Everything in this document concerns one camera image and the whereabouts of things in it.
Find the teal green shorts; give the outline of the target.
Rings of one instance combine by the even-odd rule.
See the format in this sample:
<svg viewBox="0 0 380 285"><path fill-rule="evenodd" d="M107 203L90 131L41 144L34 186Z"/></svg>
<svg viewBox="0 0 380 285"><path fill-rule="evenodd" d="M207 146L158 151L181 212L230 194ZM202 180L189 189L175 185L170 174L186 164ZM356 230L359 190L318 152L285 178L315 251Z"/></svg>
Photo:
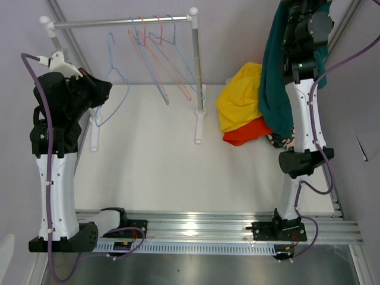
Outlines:
<svg viewBox="0 0 380 285"><path fill-rule="evenodd" d="M293 117L280 69L282 43L289 9L282 3L275 13L265 46L259 86L259 111L273 134L292 137Z"/></svg>

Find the yellow shorts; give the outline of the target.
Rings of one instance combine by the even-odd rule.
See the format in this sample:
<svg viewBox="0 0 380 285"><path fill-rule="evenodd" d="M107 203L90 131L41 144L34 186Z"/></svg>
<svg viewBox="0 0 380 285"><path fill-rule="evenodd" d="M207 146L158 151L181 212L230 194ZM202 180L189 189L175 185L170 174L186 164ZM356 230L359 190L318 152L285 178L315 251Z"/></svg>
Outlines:
<svg viewBox="0 0 380 285"><path fill-rule="evenodd" d="M220 131L234 131L262 116L259 87L262 65L246 63L225 85L216 100Z"/></svg>

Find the camouflage orange black shorts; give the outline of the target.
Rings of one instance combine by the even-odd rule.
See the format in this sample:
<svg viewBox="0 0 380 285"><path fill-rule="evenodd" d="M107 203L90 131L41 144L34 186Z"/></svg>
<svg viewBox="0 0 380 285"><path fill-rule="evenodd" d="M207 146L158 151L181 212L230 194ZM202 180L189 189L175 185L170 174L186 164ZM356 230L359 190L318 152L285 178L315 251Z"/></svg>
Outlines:
<svg viewBox="0 0 380 285"><path fill-rule="evenodd" d="M272 133L268 134L267 138L271 145L275 148L283 148L287 151L292 151L294 150L294 145L295 145L295 132L294 128L292 128L291 133L288 137L282 137L279 134Z"/></svg>

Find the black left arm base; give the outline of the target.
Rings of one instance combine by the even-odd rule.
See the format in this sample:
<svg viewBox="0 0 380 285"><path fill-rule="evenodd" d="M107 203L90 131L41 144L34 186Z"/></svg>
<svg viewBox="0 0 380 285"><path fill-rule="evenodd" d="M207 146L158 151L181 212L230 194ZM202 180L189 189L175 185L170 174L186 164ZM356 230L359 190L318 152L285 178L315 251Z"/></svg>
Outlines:
<svg viewBox="0 0 380 285"><path fill-rule="evenodd" d="M140 229L147 234L148 220L130 219L127 216L126 210L120 207L108 207L101 209L101 212L113 211L119 214L119 226L103 235L104 238L134 238L141 239L143 234Z"/></svg>

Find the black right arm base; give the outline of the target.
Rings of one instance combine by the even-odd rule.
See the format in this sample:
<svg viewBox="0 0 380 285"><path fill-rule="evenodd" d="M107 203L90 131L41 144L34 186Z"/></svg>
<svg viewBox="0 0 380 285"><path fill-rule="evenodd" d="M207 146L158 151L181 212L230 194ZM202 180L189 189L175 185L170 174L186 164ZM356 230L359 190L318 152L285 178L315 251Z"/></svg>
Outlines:
<svg viewBox="0 0 380 285"><path fill-rule="evenodd" d="M255 241L291 242L293 238L298 238L298 241L301 242L307 241L302 219L299 216L290 220L283 219L277 209L274 210L271 221L252 222L245 229L252 232Z"/></svg>

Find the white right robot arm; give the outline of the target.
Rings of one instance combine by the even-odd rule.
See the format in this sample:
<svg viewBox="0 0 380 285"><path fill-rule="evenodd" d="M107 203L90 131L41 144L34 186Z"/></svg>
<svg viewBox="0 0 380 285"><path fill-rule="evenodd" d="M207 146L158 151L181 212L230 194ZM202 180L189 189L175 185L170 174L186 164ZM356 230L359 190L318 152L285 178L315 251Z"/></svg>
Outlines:
<svg viewBox="0 0 380 285"><path fill-rule="evenodd" d="M316 52L328 43L333 21L322 9L325 1L284 1L289 10L282 43L281 72L290 101L295 142L292 151L282 152L278 162L285 177L278 219L271 225L277 239L291 235L291 223L300 222L298 215L299 187L308 181L314 170L334 156L322 134L317 87L320 74Z"/></svg>

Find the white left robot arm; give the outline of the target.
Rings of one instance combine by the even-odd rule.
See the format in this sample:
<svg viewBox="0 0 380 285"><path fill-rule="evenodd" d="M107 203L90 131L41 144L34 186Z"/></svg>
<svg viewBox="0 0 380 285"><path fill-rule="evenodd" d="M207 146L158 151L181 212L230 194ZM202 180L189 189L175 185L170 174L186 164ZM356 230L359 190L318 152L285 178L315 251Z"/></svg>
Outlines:
<svg viewBox="0 0 380 285"><path fill-rule="evenodd" d="M37 237L28 243L30 252L91 252L98 238L107 232L121 238L129 230L121 208L106 208L94 221L77 220L74 172L81 134L79 121L90 108L102 105L112 88L112 83L96 79L84 68L79 72L79 77L60 72L38 77L52 118L52 138L42 96L37 88L33 90L39 104L33 112L30 141L41 181L42 219Z"/></svg>

